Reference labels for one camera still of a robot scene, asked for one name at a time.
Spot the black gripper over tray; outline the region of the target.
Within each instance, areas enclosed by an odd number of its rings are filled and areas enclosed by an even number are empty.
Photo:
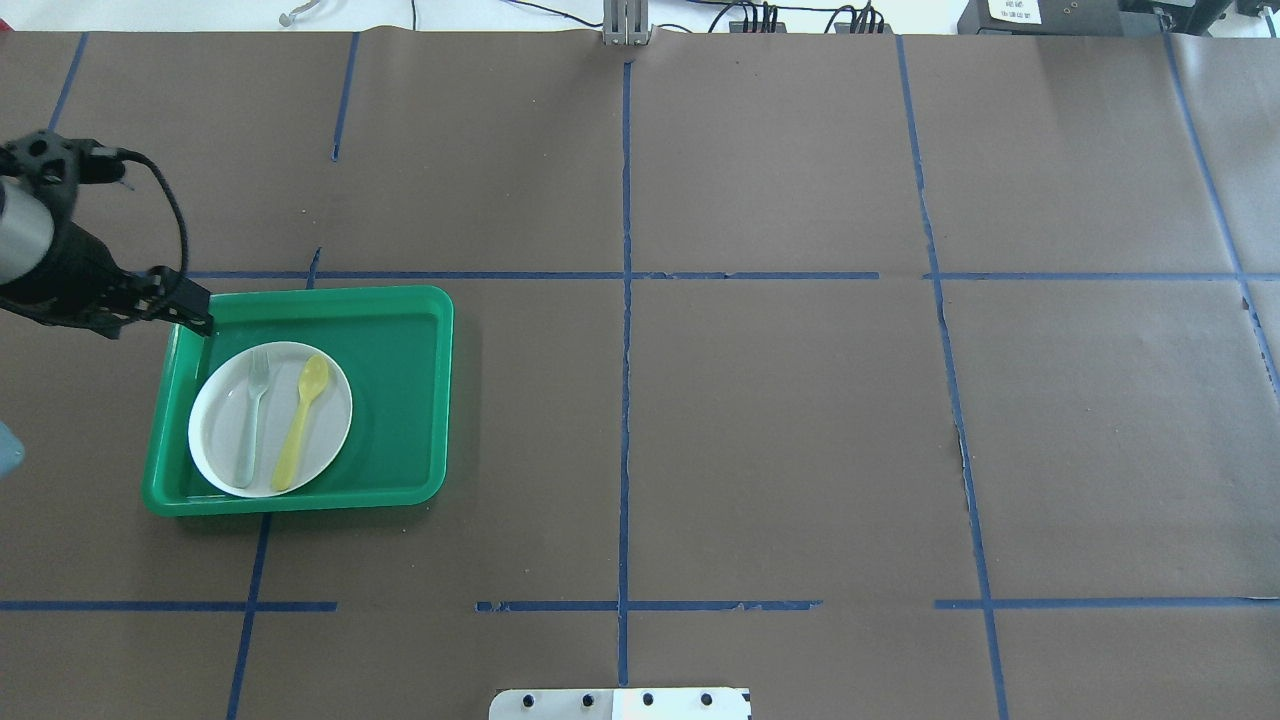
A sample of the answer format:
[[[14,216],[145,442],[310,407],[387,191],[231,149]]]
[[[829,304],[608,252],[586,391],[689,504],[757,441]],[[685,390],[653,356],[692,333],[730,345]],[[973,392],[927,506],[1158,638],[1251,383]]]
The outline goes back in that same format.
[[[150,275],[119,268],[105,243],[76,223],[59,227],[35,268],[3,283],[3,309],[42,325],[92,331],[116,340],[124,325],[143,320],[184,327],[211,337],[215,320],[209,290],[169,266]]]

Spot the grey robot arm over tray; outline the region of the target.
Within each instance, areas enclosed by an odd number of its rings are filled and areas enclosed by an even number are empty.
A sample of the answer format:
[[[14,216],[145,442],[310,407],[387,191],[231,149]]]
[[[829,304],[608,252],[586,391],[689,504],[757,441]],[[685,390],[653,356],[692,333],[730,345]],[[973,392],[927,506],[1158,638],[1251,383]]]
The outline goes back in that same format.
[[[182,269],[124,270],[100,238],[12,182],[3,182],[1,236],[5,311],[106,340],[151,320],[214,332],[210,291]]]

